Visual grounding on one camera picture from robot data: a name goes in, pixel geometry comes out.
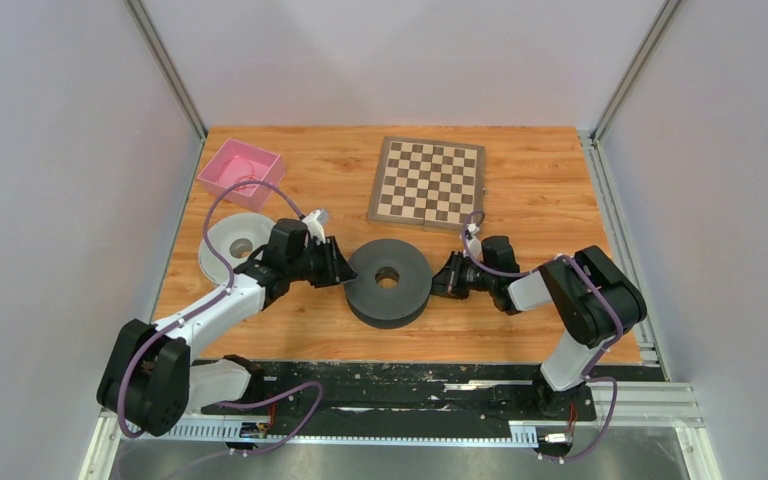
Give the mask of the black cable spool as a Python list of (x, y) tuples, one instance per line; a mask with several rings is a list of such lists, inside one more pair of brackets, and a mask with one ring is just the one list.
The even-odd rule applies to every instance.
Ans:
[(423, 253), (398, 239), (379, 239), (359, 247), (349, 264), (357, 278), (345, 285), (352, 313), (377, 329), (396, 329), (415, 321), (426, 309), (432, 285)]

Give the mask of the white cable spool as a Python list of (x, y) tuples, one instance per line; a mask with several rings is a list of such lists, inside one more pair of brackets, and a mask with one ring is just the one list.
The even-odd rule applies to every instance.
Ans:
[[(238, 213), (218, 221), (209, 228), (208, 238), (220, 257), (234, 269), (248, 256), (265, 245), (275, 221), (259, 213)], [(198, 262), (204, 276), (215, 286), (226, 284), (228, 271), (210, 251), (204, 240), (198, 250)]]

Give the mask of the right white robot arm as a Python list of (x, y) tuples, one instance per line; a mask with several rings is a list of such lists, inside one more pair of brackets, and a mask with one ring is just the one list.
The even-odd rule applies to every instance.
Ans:
[(544, 417), (556, 417), (571, 403), (570, 390), (583, 384), (604, 353), (646, 319), (640, 290), (598, 246), (572, 256), (558, 256), (522, 272), (506, 236), (480, 242), (479, 259), (472, 251), (450, 254), (432, 279), (431, 293), (466, 299), (486, 292), (497, 310), (516, 315), (551, 303), (564, 332), (531, 390), (531, 403)]

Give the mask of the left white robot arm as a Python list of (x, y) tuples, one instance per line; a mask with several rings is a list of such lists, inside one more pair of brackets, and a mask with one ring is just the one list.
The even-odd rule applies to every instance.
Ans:
[(267, 242), (231, 270), (225, 284), (156, 323), (133, 319), (120, 330), (97, 391), (128, 438), (169, 432), (187, 412), (229, 402), (260, 410), (266, 388), (254, 366), (228, 355), (197, 365), (202, 351), (285, 295), (292, 283), (331, 287), (356, 279), (335, 237), (313, 221), (281, 219)]

